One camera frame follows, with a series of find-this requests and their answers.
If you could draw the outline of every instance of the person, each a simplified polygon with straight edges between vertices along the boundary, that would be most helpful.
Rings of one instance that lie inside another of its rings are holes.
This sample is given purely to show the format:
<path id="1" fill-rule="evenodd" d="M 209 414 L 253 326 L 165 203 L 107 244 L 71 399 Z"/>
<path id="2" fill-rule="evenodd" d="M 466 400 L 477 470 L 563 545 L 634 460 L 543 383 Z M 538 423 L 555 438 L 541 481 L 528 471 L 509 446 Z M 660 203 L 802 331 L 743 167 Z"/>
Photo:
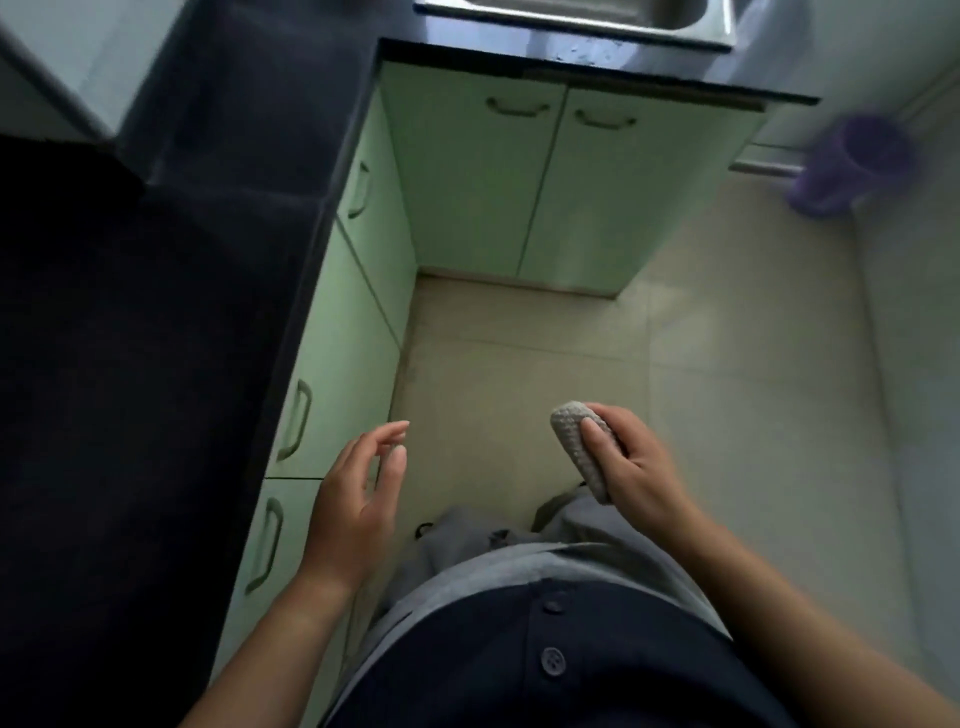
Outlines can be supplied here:
<path id="1" fill-rule="evenodd" d="M 400 565 L 323 724 L 960 726 L 950 702 L 701 510 L 636 415 L 588 406 L 626 453 L 583 420 L 612 506 L 582 488 L 541 508 L 539 532 L 495 529 L 486 546 L 458 537 L 476 530 L 462 510 L 439 519 Z M 299 724 L 334 625 L 384 557 L 407 426 L 340 453 L 297 576 L 183 728 Z"/>

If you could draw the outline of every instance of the cabinet handle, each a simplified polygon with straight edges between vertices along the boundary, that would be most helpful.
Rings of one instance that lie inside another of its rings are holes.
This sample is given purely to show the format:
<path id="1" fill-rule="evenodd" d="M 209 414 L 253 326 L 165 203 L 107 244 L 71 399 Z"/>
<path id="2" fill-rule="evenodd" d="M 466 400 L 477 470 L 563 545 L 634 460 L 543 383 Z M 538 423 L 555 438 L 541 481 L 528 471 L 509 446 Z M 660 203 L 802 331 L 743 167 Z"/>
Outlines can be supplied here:
<path id="1" fill-rule="evenodd" d="M 636 123 L 636 119 L 633 118 L 633 116 L 627 117 L 618 124 L 609 124 L 606 121 L 597 121 L 596 119 L 591 119 L 589 116 L 587 116 L 587 112 L 583 109 L 577 109 L 573 115 L 576 117 L 577 121 L 579 121 L 585 127 L 606 129 L 608 132 L 619 132 L 621 129 L 627 129 Z"/>
<path id="2" fill-rule="evenodd" d="M 367 209 L 367 200 L 370 199 L 370 167 L 365 161 L 360 162 L 360 173 L 357 175 L 357 185 L 353 188 L 353 205 L 347 210 L 347 218 L 352 220 L 360 217 Z"/>
<path id="3" fill-rule="evenodd" d="M 507 109 L 506 107 L 500 106 L 500 102 L 492 96 L 487 99 L 487 108 L 493 113 L 498 113 L 503 116 L 522 116 L 526 119 L 533 119 L 545 111 L 550 111 L 549 104 L 540 104 L 533 109 Z"/>
<path id="4" fill-rule="evenodd" d="M 257 589 L 263 586 L 263 583 L 267 580 L 267 577 L 270 576 L 270 572 L 274 570 L 274 560 L 276 559 L 276 547 L 280 544 L 280 531 L 283 530 L 283 507 L 280 505 L 280 501 L 274 497 L 267 498 L 267 512 L 263 518 L 263 527 L 267 527 L 267 519 L 270 514 L 276 516 L 276 531 L 274 532 L 274 543 L 270 546 L 270 558 L 267 559 L 267 570 L 257 576 L 255 579 L 251 579 L 250 584 L 247 585 L 247 588 L 243 591 L 245 595 L 252 594 Z"/>
<path id="5" fill-rule="evenodd" d="M 292 454 L 297 451 L 297 448 L 300 447 L 300 443 L 303 441 L 303 431 L 306 430 L 306 419 L 310 416 L 310 405 L 313 404 L 313 390 L 310 389 L 310 385 L 307 384 L 302 379 L 297 380 L 297 394 L 303 392 L 303 396 L 306 398 L 306 404 L 303 406 L 303 417 L 300 419 L 300 429 L 297 431 L 297 439 L 294 440 L 293 445 L 288 445 L 285 448 L 280 448 L 276 453 L 276 462 L 280 460 L 286 460 Z"/>

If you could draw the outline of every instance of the sink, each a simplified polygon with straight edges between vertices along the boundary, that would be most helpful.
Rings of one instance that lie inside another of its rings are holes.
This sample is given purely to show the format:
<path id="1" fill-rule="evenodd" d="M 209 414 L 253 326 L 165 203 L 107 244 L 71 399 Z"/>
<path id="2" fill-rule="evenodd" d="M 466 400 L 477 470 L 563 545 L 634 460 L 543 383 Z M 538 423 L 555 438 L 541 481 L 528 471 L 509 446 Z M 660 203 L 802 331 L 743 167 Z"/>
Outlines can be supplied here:
<path id="1" fill-rule="evenodd" d="M 731 50 L 732 0 L 414 0 L 427 12 L 547 24 L 600 36 L 676 40 Z"/>

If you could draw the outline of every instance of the textured gray object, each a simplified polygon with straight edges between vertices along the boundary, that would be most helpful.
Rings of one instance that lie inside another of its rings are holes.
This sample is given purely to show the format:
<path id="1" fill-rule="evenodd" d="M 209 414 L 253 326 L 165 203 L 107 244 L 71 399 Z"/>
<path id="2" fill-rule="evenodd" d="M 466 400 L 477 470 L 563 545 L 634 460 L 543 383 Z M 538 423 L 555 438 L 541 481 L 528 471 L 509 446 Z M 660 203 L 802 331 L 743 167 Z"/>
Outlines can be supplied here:
<path id="1" fill-rule="evenodd" d="M 550 413 L 550 426 L 564 446 L 566 454 L 570 456 L 573 464 L 577 466 L 580 475 L 584 477 L 584 482 L 593 493 L 593 497 L 600 503 L 609 503 L 610 495 L 607 493 L 607 479 L 603 476 L 603 470 L 584 445 L 584 438 L 580 434 L 580 421 L 585 417 L 600 425 L 600 429 L 611 436 L 614 442 L 623 450 L 620 441 L 610 429 L 610 426 L 604 422 L 596 412 L 587 407 L 581 401 L 569 401 L 562 404 Z"/>

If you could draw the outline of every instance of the hand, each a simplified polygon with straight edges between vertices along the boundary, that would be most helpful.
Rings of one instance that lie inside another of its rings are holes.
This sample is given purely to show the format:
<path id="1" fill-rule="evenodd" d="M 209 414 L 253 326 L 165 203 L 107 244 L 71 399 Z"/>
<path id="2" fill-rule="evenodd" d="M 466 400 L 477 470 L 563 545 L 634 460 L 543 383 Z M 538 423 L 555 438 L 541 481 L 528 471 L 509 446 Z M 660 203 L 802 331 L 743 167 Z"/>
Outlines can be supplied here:
<path id="1" fill-rule="evenodd" d="M 314 501 L 298 574 L 301 581 L 349 596 L 383 559 L 407 469 L 407 450 L 400 443 L 409 424 L 381 425 L 341 450 Z M 376 490 L 367 499 L 367 473 L 376 455 L 385 460 Z"/>
<path id="2" fill-rule="evenodd" d="M 687 495 L 673 458 L 640 418 L 623 407 L 586 402 L 623 443 L 626 456 L 593 420 L 584 418 L 584 444 L 607 478 L 613 505 L 637 531 L 669 551 L 692 535 L 707 516 Z"/>

